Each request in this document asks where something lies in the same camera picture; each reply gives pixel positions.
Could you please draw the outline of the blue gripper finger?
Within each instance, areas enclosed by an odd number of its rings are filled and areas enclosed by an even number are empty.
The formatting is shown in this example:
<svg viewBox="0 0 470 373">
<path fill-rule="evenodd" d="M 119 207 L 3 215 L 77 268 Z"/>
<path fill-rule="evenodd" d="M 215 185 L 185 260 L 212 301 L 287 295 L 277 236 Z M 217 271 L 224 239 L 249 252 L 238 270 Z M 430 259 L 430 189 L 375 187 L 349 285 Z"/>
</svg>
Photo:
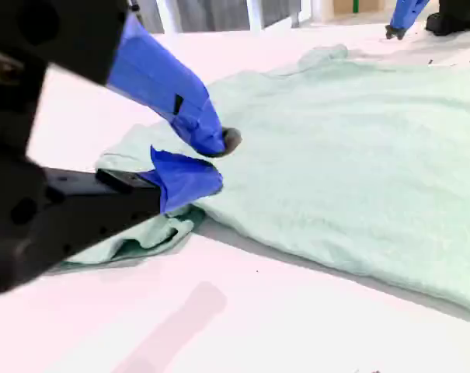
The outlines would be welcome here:
<svg viewBox="0 0 470 373">
<path fill-rule="evenodd" d="M 428 2 L 429 0 L 397 0 L 390 23 L 385 26 L 386 39 L 396 37 L 402 40 Z"/>
<path fill-rule="evenodd" d="M 106 86 L 154 110 L 197 153 L 217 158 L 242 142 L 221 125 L 204 83 L 130 14 Z"/>
<path fill-rule="evenodd" d="M 222 188 L 208 161 L 151 149 L 144 172 L 46 169 L 44 255 L 71 256 Z"/>
</svg>

